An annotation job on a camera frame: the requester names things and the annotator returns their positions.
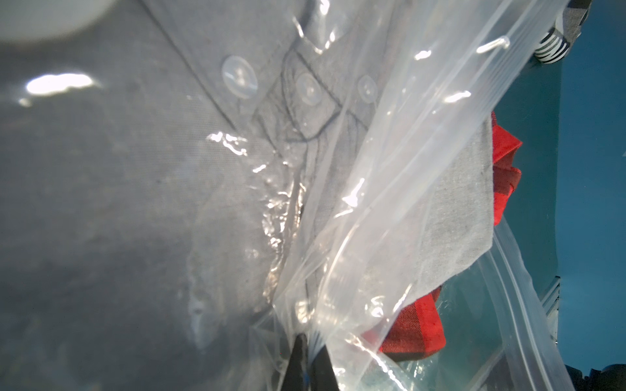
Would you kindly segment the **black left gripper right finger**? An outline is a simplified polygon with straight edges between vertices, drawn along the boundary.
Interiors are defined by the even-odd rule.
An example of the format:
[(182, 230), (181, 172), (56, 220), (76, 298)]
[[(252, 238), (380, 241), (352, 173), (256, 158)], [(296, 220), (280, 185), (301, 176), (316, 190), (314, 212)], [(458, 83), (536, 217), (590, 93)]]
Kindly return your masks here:
[(339, 391), (326, 345), (320, 349), (311, 364), (311, 391)]

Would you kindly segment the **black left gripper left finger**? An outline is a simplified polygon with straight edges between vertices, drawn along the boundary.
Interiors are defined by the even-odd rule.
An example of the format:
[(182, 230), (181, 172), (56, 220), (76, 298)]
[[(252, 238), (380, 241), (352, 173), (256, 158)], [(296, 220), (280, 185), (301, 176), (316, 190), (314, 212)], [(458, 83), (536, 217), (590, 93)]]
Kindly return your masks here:
[(281, 391), (308, 391), (308, 342), (304, 333), (295, 337)]

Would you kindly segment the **black white checkered shirt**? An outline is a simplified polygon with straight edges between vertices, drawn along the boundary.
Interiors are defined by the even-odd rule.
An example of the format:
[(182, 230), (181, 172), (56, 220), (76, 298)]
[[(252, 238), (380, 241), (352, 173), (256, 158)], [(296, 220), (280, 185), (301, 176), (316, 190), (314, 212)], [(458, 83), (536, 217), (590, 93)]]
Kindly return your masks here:
[(535, 59), (544, 65), (564, 60), (576, 39), (580, 37), (582, 25), (589, 16), (592, 3), (592, 0), (570, 1), (536, 47)]

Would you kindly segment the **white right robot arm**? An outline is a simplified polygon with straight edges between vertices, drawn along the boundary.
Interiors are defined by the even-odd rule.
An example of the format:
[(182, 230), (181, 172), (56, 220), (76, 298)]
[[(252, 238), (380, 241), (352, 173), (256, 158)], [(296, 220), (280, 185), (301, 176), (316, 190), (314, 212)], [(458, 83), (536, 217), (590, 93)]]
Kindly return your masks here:
[(576, 391), (626, 391), (625, 364), (612, 364), (603, 370), (591, 369), (588, 376), (570, 366), (566, 369)]

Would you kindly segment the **white round bag valve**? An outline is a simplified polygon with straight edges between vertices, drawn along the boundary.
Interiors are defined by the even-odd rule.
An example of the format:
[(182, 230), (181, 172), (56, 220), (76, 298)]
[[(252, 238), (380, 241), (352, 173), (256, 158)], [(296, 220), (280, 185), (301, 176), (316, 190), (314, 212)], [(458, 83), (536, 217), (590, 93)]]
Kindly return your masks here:
[(65, 37), (96, 23), (115, 0), (9, 0), (1, 2), (1, 42)]

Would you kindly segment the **red black checkered cloth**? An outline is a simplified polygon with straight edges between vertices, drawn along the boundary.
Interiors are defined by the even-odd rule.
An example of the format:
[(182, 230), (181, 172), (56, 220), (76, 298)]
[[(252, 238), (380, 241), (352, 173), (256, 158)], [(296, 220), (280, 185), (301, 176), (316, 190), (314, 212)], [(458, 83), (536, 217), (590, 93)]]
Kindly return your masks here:
[[(495, 114), (492, 114), (492, 143), (494, 224), (498, 225), (522, 176), (521, 170), (513, 167), (513, 162), (523, 143), (498, 125)], [(435, 305), (440, 292), (441, 288), (436, 288), (402, 309), (379, 351), (402, 362), (427, 358), (442, 350), (446, 338)]]

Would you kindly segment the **aluminium mounting rail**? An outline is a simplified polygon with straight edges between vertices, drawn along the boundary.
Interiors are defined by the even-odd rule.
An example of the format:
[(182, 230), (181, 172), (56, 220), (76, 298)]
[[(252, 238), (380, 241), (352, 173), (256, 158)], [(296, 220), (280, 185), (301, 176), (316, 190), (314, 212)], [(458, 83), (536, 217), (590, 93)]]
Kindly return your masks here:
[(541, 296), (541, 305), (547, 318), (547, 324), (551, 340), (557, 344), (559, 334), (559, 309), (560, 309), (561, 278), (555, 276), (550, 285)]

